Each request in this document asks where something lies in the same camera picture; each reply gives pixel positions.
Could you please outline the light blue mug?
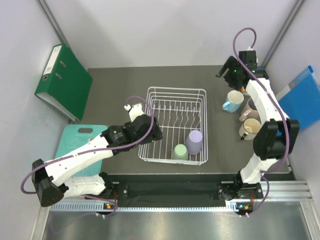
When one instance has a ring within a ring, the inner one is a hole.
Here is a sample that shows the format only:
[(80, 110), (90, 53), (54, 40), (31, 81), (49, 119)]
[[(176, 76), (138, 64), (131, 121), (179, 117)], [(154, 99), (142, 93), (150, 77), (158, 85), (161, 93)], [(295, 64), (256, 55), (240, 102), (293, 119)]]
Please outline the light blue mug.
[(237, 90), (232, 90), (227, 94), (222, 109), (228, 113), (236, 112), (244, 101), (244, 95)]

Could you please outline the clear pink glass mug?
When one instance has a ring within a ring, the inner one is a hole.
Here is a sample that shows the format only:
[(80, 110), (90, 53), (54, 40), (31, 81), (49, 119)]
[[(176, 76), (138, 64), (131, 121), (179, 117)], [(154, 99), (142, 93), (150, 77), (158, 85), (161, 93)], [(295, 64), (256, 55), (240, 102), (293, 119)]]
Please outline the clear pink glass mug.
[(240, 122), (244, 122), (246, 119), (255, 119), (259, 122), (261, 121), (258, 110), (252, 98), (249, 98), (244, 108), (242, 109), (241, 115), (239, 117)]

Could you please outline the cream ceramic mug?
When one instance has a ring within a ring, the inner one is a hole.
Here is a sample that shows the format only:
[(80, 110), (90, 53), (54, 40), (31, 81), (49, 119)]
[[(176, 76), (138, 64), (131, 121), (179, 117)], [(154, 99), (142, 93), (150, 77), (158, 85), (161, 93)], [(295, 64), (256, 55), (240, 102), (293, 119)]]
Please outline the cream ceramic mug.
[(251, 141), (253, 140), (258, 132), (260, 131), (262, 125), (261, 123), (254, 119), (254, 118), (248, 118), (246, 119), (240, 126), (239, 128), (239, 136), (240, 139), (246, 140), (246, 141)]

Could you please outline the purple cup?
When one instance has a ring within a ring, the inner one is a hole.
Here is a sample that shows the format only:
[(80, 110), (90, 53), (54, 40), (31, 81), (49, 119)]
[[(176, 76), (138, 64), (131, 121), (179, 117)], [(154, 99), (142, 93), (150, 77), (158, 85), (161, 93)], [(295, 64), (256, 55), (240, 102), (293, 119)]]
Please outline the purple cup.
[(184, 145), (186, 146), (190, 155), (197, 155), (202, 149), (203, 134), (199, 130), (192, 130)]

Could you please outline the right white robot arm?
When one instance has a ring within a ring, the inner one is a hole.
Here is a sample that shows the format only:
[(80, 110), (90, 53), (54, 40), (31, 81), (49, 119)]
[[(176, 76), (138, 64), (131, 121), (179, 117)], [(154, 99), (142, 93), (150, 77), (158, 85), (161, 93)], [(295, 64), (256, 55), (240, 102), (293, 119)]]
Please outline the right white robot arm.
[(257, 68), (257, 54), (253, 49), (230, 56), (216, 75), (224, 78), (237, 93), (244, 88), (258, 112), (261, 127), (253, 138), (253, 156), (240, 170), (231, 188), (224, 187), (222, 197), (232, 200), (258, 194), (260, 181), (270, 167), (285, 162), (292, 152), (300, 124), (282, 110), (270, 85), (268, 75)]

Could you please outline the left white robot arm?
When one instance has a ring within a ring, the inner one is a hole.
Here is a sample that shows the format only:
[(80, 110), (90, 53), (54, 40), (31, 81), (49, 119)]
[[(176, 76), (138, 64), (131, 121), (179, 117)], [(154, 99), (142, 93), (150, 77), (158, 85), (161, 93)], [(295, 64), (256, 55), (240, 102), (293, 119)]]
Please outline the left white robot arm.
[(103, 159), (162, 138), (157, 118), (142, 114), (124, 125), (109, 126), (85, 145), (60, 158), (34, 161), (31, 179), (40, 205), (49, 207), (64, 198), (83, 195), (109, 198), (114, 192), (114, 185), (107, 173), (92, 176), (75, 174)]

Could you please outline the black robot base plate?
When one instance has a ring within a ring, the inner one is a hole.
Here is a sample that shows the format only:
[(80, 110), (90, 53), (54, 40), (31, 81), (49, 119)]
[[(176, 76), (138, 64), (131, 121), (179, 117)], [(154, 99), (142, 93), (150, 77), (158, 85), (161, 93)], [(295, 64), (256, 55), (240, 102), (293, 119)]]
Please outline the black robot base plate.
[(239, 174), (109, 174), (96, 197), (121, 207), (213, 207), (223, 201), (261, 200), (267, 181), (244, 183)]

